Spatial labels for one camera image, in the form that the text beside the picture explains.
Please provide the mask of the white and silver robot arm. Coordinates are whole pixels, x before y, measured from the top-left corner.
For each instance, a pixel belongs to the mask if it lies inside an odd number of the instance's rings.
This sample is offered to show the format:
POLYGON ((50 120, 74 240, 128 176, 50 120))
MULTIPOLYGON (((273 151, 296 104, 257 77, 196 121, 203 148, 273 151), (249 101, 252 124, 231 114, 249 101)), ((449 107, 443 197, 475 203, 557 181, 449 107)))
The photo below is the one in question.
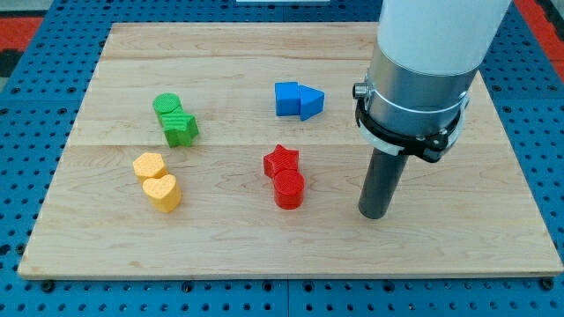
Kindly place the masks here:
POLYGON ((439 161, 509 0, 384 0, 372 61, 354 85, 360 133, 390 156, 439 161))

